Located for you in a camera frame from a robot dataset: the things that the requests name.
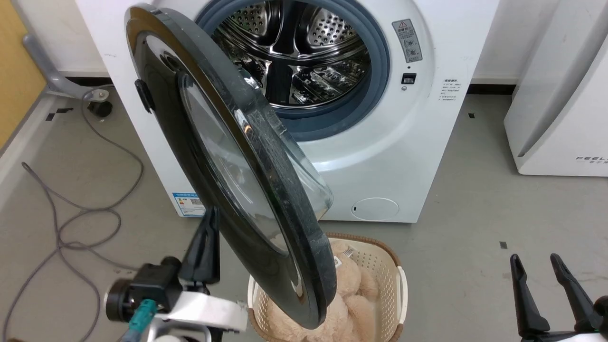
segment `white appliance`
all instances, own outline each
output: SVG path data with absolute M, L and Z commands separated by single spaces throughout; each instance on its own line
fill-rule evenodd
M 257 79 L 333 192 L 323 219 L 416 222 L 498 1 L 148 3 L 195 21 Z M 139 2 L 77 4 L 175 209 L 197 216 L 196 194 L 134 86 L 125 13 Z
M 505 118 L 524 175 L 608 176 L 608 3 L 563 0 Z

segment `warning label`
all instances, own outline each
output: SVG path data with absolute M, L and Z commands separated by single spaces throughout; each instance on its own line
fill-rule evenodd
M 462 83 L 457 79 L 445 79 L 441 85 L 439 101 L 456 101 L 458 92 L 462 89 Z
M 184 217 L 202 217 L 205 215 L 205 206 L 202 205 L 198 195 L 184 192 L 173 192 L 173 198 L 182 211 Z
M 393 28 L 399 37 L 403 53 L 406 56 L 406 63 L 422 60 L 422 50 L 418 42 L 416 30 L 410 19 L 395 21 Z

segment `concrete floor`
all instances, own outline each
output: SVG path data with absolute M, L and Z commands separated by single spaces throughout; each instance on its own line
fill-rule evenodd
M 198 221 L 175 214 L 116 98 L 114 105 L 113 114 L 95 126 L 141 156 L 146 171 L 135 193 L 117 208 L 122 230 L 97 251 L 131 265 L 181 256 Z M 467 97 L 417 224 L 322 223 L 327 231 L 382 240 L 399 254 L 409 283 L 400 341 L 519 340 L 508 264 L 512 253 L 522 258 L 539 310 L 554 330 L 571 329 L 574 319 L 554 278 L 550 253 L 562 256 L 592 299 L 608 294 L 608 182 L 518 175 L 502 125 L 509 105 L 505 96 Z M 137 174 L 136 164 L 94 136 L 76 113 L 57 114 L 54 120 L 32 168 L 77 203 L 103 205 L 120 197 Z M 60 222 L 77 212 L 58 203 Z M 0 213 L 0 319 L 27 275 L 52 251 L 51 219 L 42 191 L 24 176 Z M 93 242 L 115 223 L 110 215 L 83 218 L 66 230 L 66 240 Z M 223 281 L 211 291 L 245 300 L 248 274 L 222 244 Z M 118 277 L 132 276 L 89 253 L 66 255 L 101 291 Z M 9 336 L 76 341 L 93 317 L 92 291 L 54 258 L 20 301 Z M 124 324 L 102 315 L 90 341 L 114 341 L 124 330 Z M 224 337 L 259 340 L 252 329 Z

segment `wooden panel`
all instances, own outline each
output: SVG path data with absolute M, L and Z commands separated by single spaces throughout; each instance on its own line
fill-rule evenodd
M 46 81 L 21 38 L 26 28 L 8 0 L 0 1 L 0 147 L 19 125 Z

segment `laundry basket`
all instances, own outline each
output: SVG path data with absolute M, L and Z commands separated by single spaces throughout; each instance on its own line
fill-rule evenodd
M 369 268 L 379 285 L 375 303 L 376 341 L 394 342 L 399 339 L 407 311 L 407 281 L 397 255 L 384 243 L 367 237 L 328 233 L 331 241 L 343 240 L 356 249 L 352 259 Z M 285 342 L 271 335 L 266 316 L 268 295 L 249 277 L 247 304 L 249 321 L 255 331 L 268 342 Z

